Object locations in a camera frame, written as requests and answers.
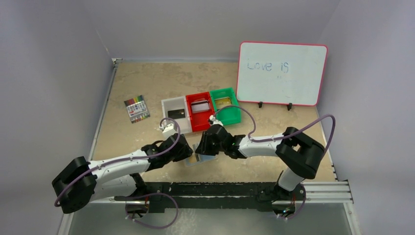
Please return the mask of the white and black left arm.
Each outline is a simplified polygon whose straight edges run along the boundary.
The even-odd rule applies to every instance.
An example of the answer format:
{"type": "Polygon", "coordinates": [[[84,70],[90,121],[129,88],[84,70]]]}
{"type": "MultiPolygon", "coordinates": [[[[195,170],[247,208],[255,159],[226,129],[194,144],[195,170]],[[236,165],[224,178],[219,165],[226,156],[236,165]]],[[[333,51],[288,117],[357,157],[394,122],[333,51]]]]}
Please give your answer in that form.
{"type": "Polygon", "coordinates": [[[85,207],[89,202],[113,196],[132,196],[141,173],[159,169],[193,154],[183,134],[155,141],[115,158],[87,161],[73,159],[52,181],[57,198],[54,206],[65,214],[85,207]]]}

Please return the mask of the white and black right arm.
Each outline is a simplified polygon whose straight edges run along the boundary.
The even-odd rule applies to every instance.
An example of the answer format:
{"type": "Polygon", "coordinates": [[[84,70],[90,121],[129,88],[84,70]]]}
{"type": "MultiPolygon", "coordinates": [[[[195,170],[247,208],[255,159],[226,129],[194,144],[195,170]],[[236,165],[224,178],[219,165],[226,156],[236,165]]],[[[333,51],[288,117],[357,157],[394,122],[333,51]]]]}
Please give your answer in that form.
{"type": "Polygon", "coordinates": [[[251,140],[247,135],[232,135],[215,124],[202,133],[195,153],[215,156],[223,152],[232,159],[256,156],[279,157],[287,166],[277,181],[285,191],[293,191],[305,179],[314,179],[325,154],[325,147],[295,127],[285,132],[251,140]]]}

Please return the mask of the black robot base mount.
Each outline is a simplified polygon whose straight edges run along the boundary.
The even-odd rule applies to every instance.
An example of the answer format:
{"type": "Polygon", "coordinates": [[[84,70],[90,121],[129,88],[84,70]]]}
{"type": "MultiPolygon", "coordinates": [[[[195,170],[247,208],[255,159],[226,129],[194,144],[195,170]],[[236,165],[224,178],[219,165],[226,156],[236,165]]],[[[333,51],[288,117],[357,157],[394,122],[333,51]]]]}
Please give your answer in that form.
{"type": "Polygon", "coordinates": [[[298,184],[285,191],[275,182],[147,182],[141,181],[128,196],[117,195],[116,201],[142,201],[150,212],[180,209],[252,209],[259,212],[293,214],[296,203],[305,200],[306,191],[298,184]]]}

